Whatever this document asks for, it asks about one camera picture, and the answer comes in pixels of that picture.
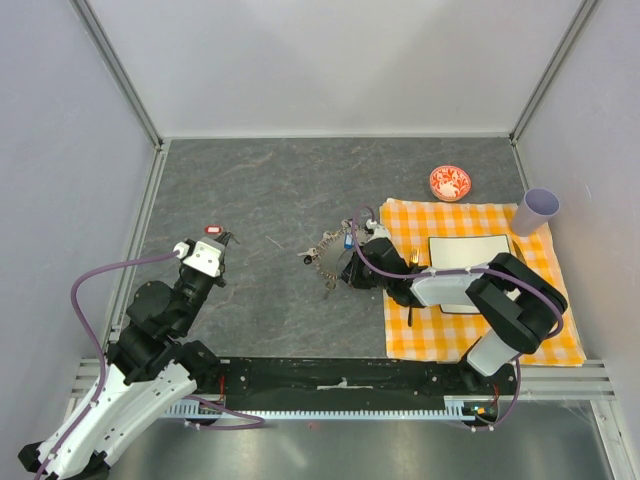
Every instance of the red bowl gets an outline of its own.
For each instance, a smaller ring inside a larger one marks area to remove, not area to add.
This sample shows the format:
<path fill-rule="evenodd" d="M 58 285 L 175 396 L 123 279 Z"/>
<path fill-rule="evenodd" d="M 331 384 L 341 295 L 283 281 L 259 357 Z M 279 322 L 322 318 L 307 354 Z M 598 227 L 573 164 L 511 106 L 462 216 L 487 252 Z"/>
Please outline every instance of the red bowl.
<path fill-rule="evenodd" d="M 471 190 L 471 177 L 459 167 L 443 165 L 431 172 L 429 185 L 443 202 L 457 202 Z"/>

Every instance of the red object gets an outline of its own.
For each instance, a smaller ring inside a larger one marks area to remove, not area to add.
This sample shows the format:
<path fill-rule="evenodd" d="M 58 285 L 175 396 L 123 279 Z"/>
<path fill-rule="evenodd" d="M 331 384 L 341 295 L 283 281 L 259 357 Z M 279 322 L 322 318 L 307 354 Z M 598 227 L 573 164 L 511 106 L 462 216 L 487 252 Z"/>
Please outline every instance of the red object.
<path fill-rule="evenodd" d="M 471 177 L 459 167 L 443 165 L 429 175 L 431 192 L 443 202 L 457 202 L 471 190 Z"/>
<path fill-rule="evenodd" d="M 220 225 L 207 225 L 204 229 L 204 233 L 216 235 L 218 233 L 222 233 L 222 227 Z"/>

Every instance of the orange checkered cloth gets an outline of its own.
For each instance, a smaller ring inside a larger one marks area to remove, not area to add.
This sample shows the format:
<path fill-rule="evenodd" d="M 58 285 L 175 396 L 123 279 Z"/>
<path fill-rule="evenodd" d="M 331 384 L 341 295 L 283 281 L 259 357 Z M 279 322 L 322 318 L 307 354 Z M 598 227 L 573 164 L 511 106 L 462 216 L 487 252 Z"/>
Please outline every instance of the orange checkered cloth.
<path fill-rule="evenodd" d="M 380 207 L 380 222 L 391 232 L 393 244 L 408 261 L 411 250 L 419 248 L 420 264 L 429 265 L 429 237 L 477 237 L 504 235 L 513 238 L 509 222 L 515 204 L 451 204 L 405 202 L 388 199 Z M 558 259 L 553 251 L 549 227 L 529 237 L 515 237 L 527 265 L 551 283 L 565 297 Z M 409 309 L 384 295 L 387 355 L 411 360 L 457 361 L 489 329 L 484 317 L 474 314 L 443 313 L 440 307 L 413 310 L 413 327 L 407 325 Z M 586 359 L 569 308 L 560 335 L 542 343 L 534 355 L 522 357 L 532 365 L 579 366 Z"/>

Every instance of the paper cup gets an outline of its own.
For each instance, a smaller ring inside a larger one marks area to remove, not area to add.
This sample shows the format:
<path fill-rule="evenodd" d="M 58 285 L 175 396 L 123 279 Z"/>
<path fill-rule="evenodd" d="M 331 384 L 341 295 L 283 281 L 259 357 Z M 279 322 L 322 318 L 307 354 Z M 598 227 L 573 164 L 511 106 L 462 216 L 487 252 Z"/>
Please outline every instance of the paper cup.
<path fill-rule="evenodd" d="M 528 237 L 547 223 L 560 210 L 560 200 L 546 188 L 532 188 L 511 220 L 511 231 L 519 237 Z"/>

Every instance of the white wall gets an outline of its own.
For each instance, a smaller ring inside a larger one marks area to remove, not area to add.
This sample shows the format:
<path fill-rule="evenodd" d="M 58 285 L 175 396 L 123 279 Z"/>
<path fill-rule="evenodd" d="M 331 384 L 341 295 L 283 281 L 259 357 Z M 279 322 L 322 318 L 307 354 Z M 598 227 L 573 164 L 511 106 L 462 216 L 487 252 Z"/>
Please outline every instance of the white wall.
<path fill-rule="evenodd" d="M 160 132 L 510 131 L 579 0 L 91 0 Z"/>
<path fill-rule="evenodd" d="M 552 223 L 584 343 L 605 360 L 640 446 L 640 4 L 600 2 L 520 150 L 559 194 Z"/>
<path fill-rule="evenodd" d="M 0 15 L 0 478 L 28 479 L 22 445 L 59 426 L 82 355 L 69 303 L 83 272 L 121 260 L 152 146 L 68 0 Z M 104 329 L 114 276 L 80 304 Z"/>

